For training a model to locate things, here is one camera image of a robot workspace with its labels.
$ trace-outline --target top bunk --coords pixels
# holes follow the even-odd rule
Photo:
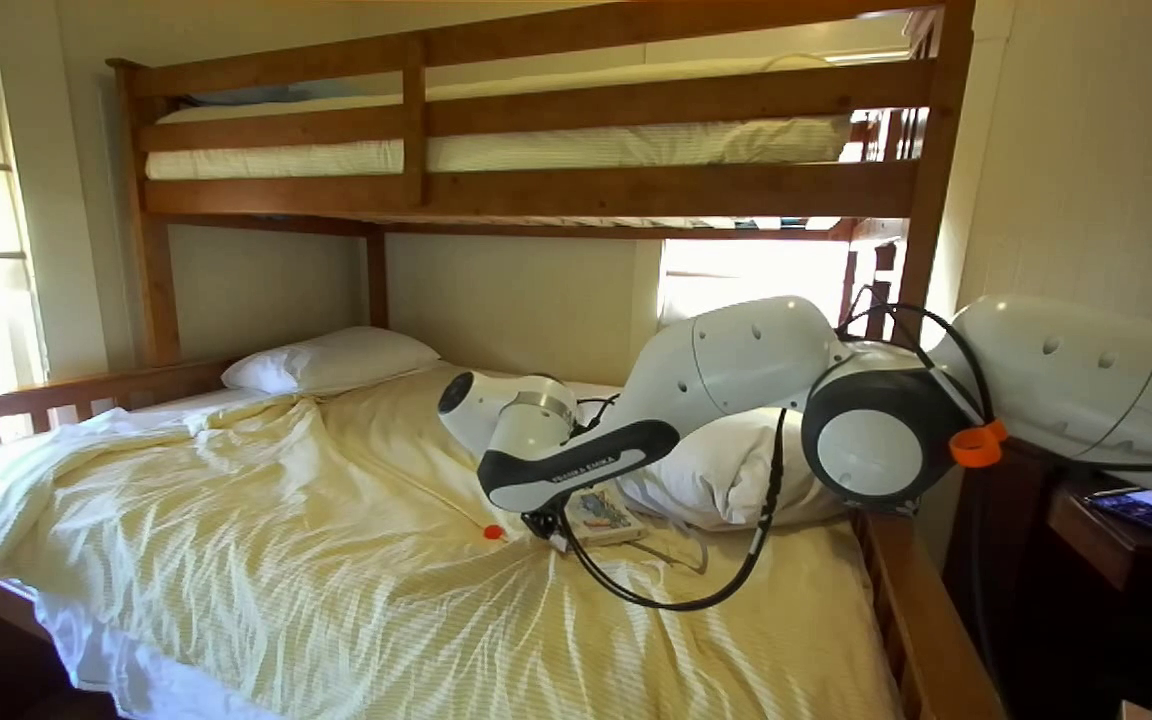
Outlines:
[[[972,0],[591,2],[168,68],[117,59],[133,210],[614,237],[932,221],[968,22]],[[708,51],[767,31],[773,51]],[[811,47],[830,31],[851,47]]]

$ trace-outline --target orange object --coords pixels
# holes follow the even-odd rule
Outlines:
[[[1003,460],[1003,438],[1008,438],[1008,425],[1003,421],[977,425],[977,426],[965,426],[965,430],[948,436],[948,454],[961,469],[991,469],[991,463]]]

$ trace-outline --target bottom bunk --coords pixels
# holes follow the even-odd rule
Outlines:
[[[779,526],[719,608],[633,608],[482,500],[438,425],[454,371],[0,396],[0,426],[45,430],[0,452],[0,619],[129,717],[164,717],[168,689],[175,717],[1003,717],[903,516]],[[644,526],[597,556],[651,597],[702,597],[745,553]]]

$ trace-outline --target bunk bed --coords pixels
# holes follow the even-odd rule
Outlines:
[[[644,45],[847,22],[891,10],[913,29],[900,57],[687,62],[614,71],[614,78],[605,71],[511,78],[511,59],[536,68],[536,57],[642,51]],[[728,8],[597,2],[174,68],[117,59],[129,118],[129,242],[142,276],[148,369],[8,391],[0,396],[0,426],[18,421],[32,436],[89,421],[99,406],[145,406],[221,386],[223,363],[179,363],[174,222],[364,237],[370,312],[373,322],[383,322],[390,230],[539,229],[550,237],[607,240],[851,240],[866,221],[897,216],[903,221],[897,301],[926,301],[968,47],[972,0],[805,0]],[[457,78],[457,68],[476,62],[508,62],[508,78]],[[676,123],[706,123],[728,134],[755,128],[755,134],[773,134],[773,154],[602,154],[583,164],[583,139],[597,132],[663,128],[667,134]],[[473,159],[486,134],[506,134],[516,151],[530,139],[580,134],[580,159],[539,151],[534,159],[486,164]],[[332,154],[341,148],[364,148],[381,164]],[[289,169],[289,154],[329,159],[325,169]],[[800,222],[810,216],[842,221],[811,230]],[[1003,717],[913,522],[888,513],[855,513],[847,537],[855,537],[866,560],[891,713]],[[0,583],[0,619],[45,634],[32,610],[22,587]]]

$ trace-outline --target white robot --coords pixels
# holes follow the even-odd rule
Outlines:
[[[1112,474],[1152,474],[1152,322],[997,296],[944,322],[932,350],[910,350],[847,344],[817,304],[779,296],[651,336],[591,425],[558,379],[476,371],[443,386],[440,421],[476,452],[490,500],[534,516],[773,404],[805,413],[811,472],[855,502],[915,500],[948,472],[951,438],[988,463],[1000,425]]]

